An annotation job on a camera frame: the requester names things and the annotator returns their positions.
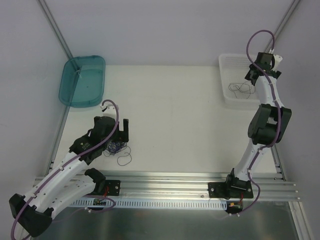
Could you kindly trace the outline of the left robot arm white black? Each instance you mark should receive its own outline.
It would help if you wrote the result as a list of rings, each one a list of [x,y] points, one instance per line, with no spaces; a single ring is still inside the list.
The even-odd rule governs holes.
[[[107,199],[111,190],[108,180],[89,165],[102,155],[109,144],[128,141],[128,119],[123,119],[123,130],[120,130],[118,117],[94,117],[94,127],[73,142],[57,167],[32,190],[23,195],[16,193],[9,199],[14,218],[11,239],[15,238],[17,225],[29,237],[38,237],[62,210],[83,196]]]

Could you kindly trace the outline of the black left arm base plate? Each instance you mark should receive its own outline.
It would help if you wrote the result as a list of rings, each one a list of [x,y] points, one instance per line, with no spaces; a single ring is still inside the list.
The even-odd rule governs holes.
[[[121,190],[120,180],[106,180],[102,189],[102,195],[104,197],[119,196]]]

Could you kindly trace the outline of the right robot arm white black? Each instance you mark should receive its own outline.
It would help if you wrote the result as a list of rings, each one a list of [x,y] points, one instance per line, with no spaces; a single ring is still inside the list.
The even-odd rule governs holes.
[[[253,198],[252,173],[256,164],[269,148],[281,141],[291,119],[292,110],[284,106],[277,90],[281,72],[274,70],[275,65],[276,57],[272,53],[259,52],[245,76],[255,87],[259,106],[248,127],[247,148],[226,177],[225,199]]]

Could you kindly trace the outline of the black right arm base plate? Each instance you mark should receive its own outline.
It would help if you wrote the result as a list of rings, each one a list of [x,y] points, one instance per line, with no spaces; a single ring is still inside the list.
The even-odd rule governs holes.
[[[208,194],[210,198],[221,199],[253,199],[254,194],[249,181],[240,184],[226,182],[209,182]]]

